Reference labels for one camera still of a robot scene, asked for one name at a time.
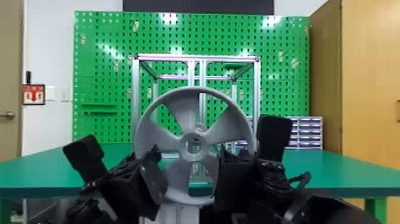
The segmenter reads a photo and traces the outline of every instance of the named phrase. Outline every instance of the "door handle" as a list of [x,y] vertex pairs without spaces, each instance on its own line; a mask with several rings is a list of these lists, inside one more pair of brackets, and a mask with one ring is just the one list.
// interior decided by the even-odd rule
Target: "door handle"
[[5,114],[0,114],[0,117],[5,117],[8,120],[15,118],[15,114],[12,111],[6,111]]

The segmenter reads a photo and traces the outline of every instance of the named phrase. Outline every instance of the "aluminum frame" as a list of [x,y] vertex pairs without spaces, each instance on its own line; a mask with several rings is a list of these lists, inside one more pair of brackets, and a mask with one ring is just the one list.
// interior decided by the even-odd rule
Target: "aluminum frame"
[[[187,76],[163,74],[157,75],[146,61],[181,61],[187,64]],[[239,69],[231,77],[223,76],[207,76],[207,65],[209,63],[248,63],[247,66]],[[195,76],[196,65],[199,64],[199,76]],[[139,102],[140,102],[140,67],[143,67],[154,78],[153,84],[153,100],[158,97],[157,79],[187,79],[188,86],[195,86],[195,79],[199,79],[199,86],[206,87],[207,80],[231,80],[232,95],[231,99],[237,102],[237,85],[236,81],[241,75],[248,71],[252,66],[254,68],[254,90],[253,90],[253,131],[256,132],[258,118],[260,117],[260,87],[261,87],[261,62],[257,56],[234,56],[234,55],[175,55],[175,54],[136,54],[132,59],[132,143],[135,145],[136,128],[138,126]],[[205,124],[206,121],[206,97],[205,94],[200,95],[199,100],[199,118],[200,122]],[[153,114],[153,119],[157,119],[157,111]]]

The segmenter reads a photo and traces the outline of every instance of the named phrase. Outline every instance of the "wooden door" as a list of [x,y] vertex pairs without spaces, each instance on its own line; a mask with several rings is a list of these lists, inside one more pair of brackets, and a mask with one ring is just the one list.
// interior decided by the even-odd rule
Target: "wooden door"
[[22,1],[0,1],[0,161],[21,152]]
[[[400,0],[343,0],[343,154],[400,169]],[[389,199],[388,223],[400,220]]]

